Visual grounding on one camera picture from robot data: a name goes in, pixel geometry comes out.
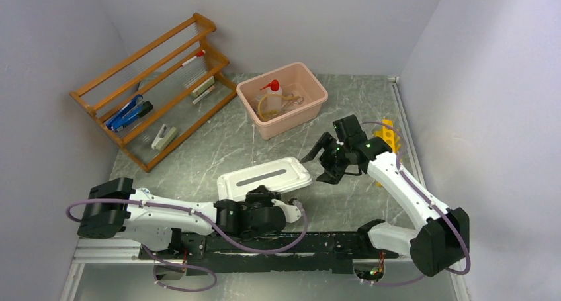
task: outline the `robotic arm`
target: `robotic arm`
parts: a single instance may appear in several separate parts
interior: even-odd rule
[[[182,230],[204,236],[214,230],[196,214],[163,208],[162,204],[204,214],[226,234],[241,239],[279,233],[287,222],[293,223],[302,215],[298,207],[280,201],[280,193],[269,191],[263,185],[248,192],[245,202],[219,200],[194,203],[155,196],[144,188],[133,189],[132,179],[120,178],[90,190],[90,200],[104,198],[135,200],[143,205],[87,204],[80,221],[79,236],[131,239],[152,251],[167,251],[172,255],[184,249]],[[150,206],[150,202],[158,203],[159,207]]]
[[[434,197],[404,168],[397,168],[397,157],[382,138],[368,139],[355,115],[333,122],[337,140],[325,132],[302,163],[315,158],[323,148],[320,163],[324,168],[317,181],[338,184],[347,175],[366,173],[380,182],[396,199],[414,224],[415,229],[392,226],[384,220],[371,221],[359,229],[366,232],[376,249],[393,251],[411,257],[417,268],[432,277],[464,258],[459,240],[447,226],[438,208],[458,230],[469,248],[469,217],[462,208],[451,210]],[[348,173],[349,165],[358,165],[358,173]],[[404,179],[427,196],[430,202]]]

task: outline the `wooden rack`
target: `wooden rack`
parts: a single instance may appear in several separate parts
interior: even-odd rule
[[[167,54],[157,62],[155,62],[152,66],[145,69],[143,72],[137,74],[134,78],[128,80],[125,84],[121,85],[117,90],[113,91],[105,98],[101,99],[95,104],[88,104],[83,99],[83,96],[112,77],[119,71],[123,70],[125,67],[129,66],[142,56],[145,56],[149,52],[151,52],[154,48],[159,46],[160,44],[164,43],[168,39],[172,38],[174,35],[180,33],[188,26],[196,24],[197,27],[197,35],[192,37],[190,40],[187,40],[181,46],[173,50],[171,53]],[[161,160],[163,160],[170,152],[172,152],[175,148],[177,148],[183,141],[185,141],[191,134],[193,134],[196,130],[198,130],[206,121],[208,121],[212,116],[214,116],[226,103],[231,101],[236,96],[236,84],[231,82],[229,79],[226,79],[222,74],[221,70],[229,64],[229,60],[225,55],[220,53],[219,51],[215,50],[206,40],[206,36],[211,32],[216,30],[216,25],[209,20],[208,18],[195,13],[185,22],[181,23],[180,25],[172,28],[169,32],[165,33],[164,35],[160,36],[152,43],[144,46],[142,49],[138,50],[136,53],[132,54],[129,58],[126,58],[124,61],[120,62],[113,68],[109,69],[98,78],[90,81],[88,84],[82,86],[82,88],[78,89],[77,91],[70,92],[70,96],[74,98],[82,106],[82,108],[86,111],[86,113],[99,125],[99,127],[113,140],[119,148],[126,154],[128,157],[132,159],[136,164],[138,164],[145,172],[150,172]],[[144,85],[142,88],[139,88],[137,91],[132,93],[128,98],[123,99],[120,98],[120,103],[118,103],[115,107],[111,108],[109,111],[104,112],[101,115],[98,115],[98,112],[106,106],[108,106],[111,102],[117,102],[117,99],[121,97],[124,93],[129,92],[130,90],[139,84],[139,82],[145,79],[147,76],[155,72],[157,69],[164,66],[167,62],[171,61],[174,57],[178,56],[191,46],[194,46],[196,43],[199,43],[199,47],[188,55],[186,55],[183,59],[179,60],[177,63],[173,64],[170,68],[166,69],[164,72],[159,74],[154,80],[150,81],[148,84]],[[129,131],[125,136],[120,137],[113,131],[109,130],[105,126],[105,122],[116,114],[127,102],[129,102],[134,95],[137,94],[144,94],[148,92],[150,89],[153,89],[158,83],[164,80],[166,77],[170,76],[174,71],[178,70],[181,67],[181,63],[187,61],[188,59],[196,56],[198,52],[204,50],[206,53],[204,55],[204,59],[206,62],[206,66],[208,68],[208,72],[199,78],[196,82],[194,82],[191,86],[187,87],[184,91],[179,93],[176,97],[171,98],[171,100],[159,110],[153,110],[149,112],[145,117],[141,118],[137,121],[142,121],[139,125],[134,127],[131,131]],[[162,117],[166,112],[168,112],[172,107],[174,107],[177,103],[179,103],[182,99],[189,96],[189,94],[196,89],[199,85],[203,84],[206,80],[214,76],[215,80],[223,83],[226,87],[228,87],[232,92],[229,93],[226,97],[224,97],[214,108],[208,111],[202,118],[200,118],[195,124],[193,124],[188,130],[183,132],[180,136],[176,137],[165,149],[163,149],[155,158],[153,158],[148,163],[143,163],[138,157],[132,154],[130,150],[127,149],[127,144],[129,144],[136,136],[141,134],[148,126],[153,124],[158,118]]]

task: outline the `red tip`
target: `red tip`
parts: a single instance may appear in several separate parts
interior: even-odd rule
[[[274,79],[272,82],[268,83],[264,88],[260,89],[260,90],[264,90],[265,88],[270,87],[272,91],[278,91],[278,89],[281,87],[279,85],[279,81],[277,81],[276,79]]]

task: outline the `white plastic lid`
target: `white plastic lid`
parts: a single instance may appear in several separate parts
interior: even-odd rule
[[[312,175],[295,157],[248,167],[218,178],[218,198],[236,202],[245,200],[247,192],[265,185],[269,190],[287,193],[312,184]]]

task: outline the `squeeze bottle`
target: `squeeze bottle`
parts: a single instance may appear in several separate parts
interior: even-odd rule
[[[264,88],[261,90],[267,89],[267,94],[278,94],[279,96],[267,96],[267,109],[269,111],[276,110],[278,112],[281,111],[282,107],[282,88],[279,85],[279,81],[274,79],[272,82],[268,83]]]

